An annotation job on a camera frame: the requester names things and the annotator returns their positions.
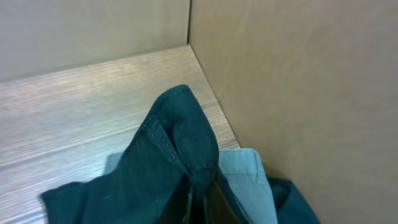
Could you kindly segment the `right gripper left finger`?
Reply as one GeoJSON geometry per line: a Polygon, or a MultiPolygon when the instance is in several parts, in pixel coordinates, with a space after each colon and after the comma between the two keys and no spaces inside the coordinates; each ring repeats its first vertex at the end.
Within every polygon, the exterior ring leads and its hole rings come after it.
{"type": "Polygon", "coordinates": [[[189,224],[192,201],[192,184],[182,177],[155,224],[189,224]]]}

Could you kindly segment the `dark green shorts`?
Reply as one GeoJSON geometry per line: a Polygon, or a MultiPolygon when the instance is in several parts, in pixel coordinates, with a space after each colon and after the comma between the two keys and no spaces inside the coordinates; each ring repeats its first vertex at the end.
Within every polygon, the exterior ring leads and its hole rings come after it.
{"type": "Polygon", "coordinates": [[[219,150],[191,89],[152,105],[107,173],[40,196],[49,223],[318,223],[292,181],[266,174],[253,149],[219,150]]]}

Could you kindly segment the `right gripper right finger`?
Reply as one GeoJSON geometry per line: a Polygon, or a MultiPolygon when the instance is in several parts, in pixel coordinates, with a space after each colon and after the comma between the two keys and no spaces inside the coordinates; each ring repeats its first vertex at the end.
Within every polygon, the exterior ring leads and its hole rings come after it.
{"type": "Polygon", "coordinates": [[[234,212],[216,181],[209,185],[203,197],[203,211],[206,224],[243,224],[246,222],[234,212]]]}

